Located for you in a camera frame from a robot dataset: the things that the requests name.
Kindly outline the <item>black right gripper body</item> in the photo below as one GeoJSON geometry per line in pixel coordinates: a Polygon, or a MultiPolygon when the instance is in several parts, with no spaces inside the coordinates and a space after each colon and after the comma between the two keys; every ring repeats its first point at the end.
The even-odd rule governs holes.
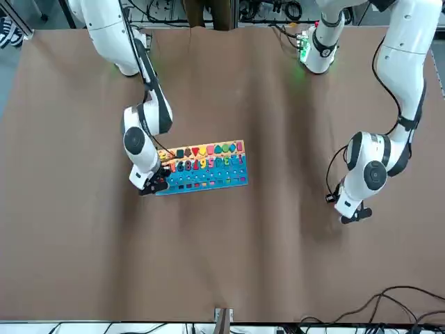
{"type": "Polygon", "coordinates": [[[138,194],[140,196],[146,196],[168,189],[168,178],[170,174],[171,171],[168,168],[159,168],[152,178],[146,181],[143,189],[139,190],[138,194]]]}

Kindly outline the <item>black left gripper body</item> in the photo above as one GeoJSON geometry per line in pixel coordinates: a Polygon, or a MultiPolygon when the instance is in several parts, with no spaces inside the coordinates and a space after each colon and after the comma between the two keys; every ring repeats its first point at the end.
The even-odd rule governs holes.
{"type": "Polygon", "coordinates": [[[372,216],[372,214],[373,214],[373,211],[370,207],[365,207],[365,206],[361,205],[360,208],[355,210],[355,213],[353,214],[353,216],[351,218],[341,216],[340,221],[342,224],[354,223],[354,222],[358,222],[358,221],[370,218],[372,216]]]}

